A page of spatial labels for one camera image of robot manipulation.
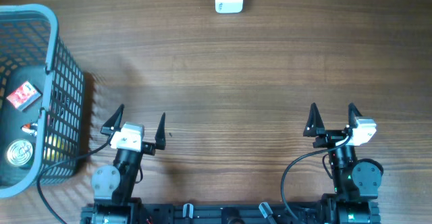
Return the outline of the red snack box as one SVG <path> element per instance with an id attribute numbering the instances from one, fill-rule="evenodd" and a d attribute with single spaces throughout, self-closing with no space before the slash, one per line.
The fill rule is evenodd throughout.
<path id="1" fill-rule="evenodd" d="M 25 81 L 21 86 L 9 94 L 6 99 L 13 105 L 15 109 L 24 111 L 41 96 L 42 93 L 39 92 L 39 90 L 33 84 L 31 84 L 29 81 Z"/>

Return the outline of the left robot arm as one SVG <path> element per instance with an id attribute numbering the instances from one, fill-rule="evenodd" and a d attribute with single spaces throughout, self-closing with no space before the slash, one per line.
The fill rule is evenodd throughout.
<path id="1" fill-rule="evenodd" d="M 113 163 L 99 167 L 92 176 L 94 204 L 81 214 L 82 223 L 152 223 L 152 217 L 140 198 L 133 198 L 134 186 L 142 179 L 141 161 L 144 155 L 155 155 L 165 150 L 165 117 L 162 114 L 154 142 L 144 140 L 144 126 L 126 122 L 121 124 L 124 106 L 103 124 L 101 133 L 116 150 Z"/>

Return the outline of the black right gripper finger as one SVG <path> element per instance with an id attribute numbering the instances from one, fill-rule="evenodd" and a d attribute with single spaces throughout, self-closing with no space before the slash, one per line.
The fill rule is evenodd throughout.
<path id="1" fill-rule="evenodd" d="M 362 117 L 362 114 L 357 109 L 357 107 L 355 106 L 354 103 L 350 103 L 348 105 L 348 124 L 351 128 L 354 128 L 355 126 L 357 126 L 357 124 L 356 124 L 356 118 L 357 117 Z"/>
<path id="2" fill-rule="evenodd" d="M 325 135 L 325 126 L 316 103 L 310 106 L 308 121 L 304 127 L 303 136 L 317 137 Z"/>

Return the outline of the teal tin can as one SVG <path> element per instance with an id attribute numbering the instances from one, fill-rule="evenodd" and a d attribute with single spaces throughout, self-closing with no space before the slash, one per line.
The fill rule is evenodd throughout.
<path id="1" fill-rule="evenodd" d="M 33 143 L 25 139 L 14 140 L 6 148 L 5 159 L 12 167 L 31 168 L 34 162 Z"/>

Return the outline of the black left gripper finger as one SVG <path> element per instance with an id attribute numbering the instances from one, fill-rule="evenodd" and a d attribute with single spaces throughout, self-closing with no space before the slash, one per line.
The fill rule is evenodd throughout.
<path id="1" fill-rule="evenodd" d="M 163 113 L 155 134 L 155 145 L 157 150 L 165 150 L 166 147 L 165 117 L 166 114 Z"/>
<path id="2" fill-rule="evenodd" d="M 101 133 L 106 136 L 112 135 L 114 132 L 119 131 L 124 112 L 124 104 L 121 104 L 116 112 L 102 125 Z"/>

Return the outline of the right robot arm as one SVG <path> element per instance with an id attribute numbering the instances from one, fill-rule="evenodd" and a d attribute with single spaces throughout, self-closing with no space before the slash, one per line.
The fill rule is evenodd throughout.
<path id="1" fill-rule="evenodd" d="M 335 192 L 324 194 L 317 203 L 318 223 L 378 224 L 375 200 L 382 182 L 383 167 L 373 159 L 358 159 L 355 148 L 367 143 L 377 124 L 364 117 L 354 104 L 348 105 L 348 125 L 342 130 L 326 130 L 316 104 L 310 106 L 303 135 L 314 137 L 314 148 L 328 152 Z"/>

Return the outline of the yellow cylindrical container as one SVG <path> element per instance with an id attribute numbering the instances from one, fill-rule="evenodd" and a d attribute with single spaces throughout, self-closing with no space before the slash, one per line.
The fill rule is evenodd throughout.
<path id="1" fill-rule="evenodd" d="M 60 136 L 50 135 L 45 138 L 47 146 L 44 149 L 44 160 L 58 162 L 66 160 L 73 155 L 72 143 Z"/>

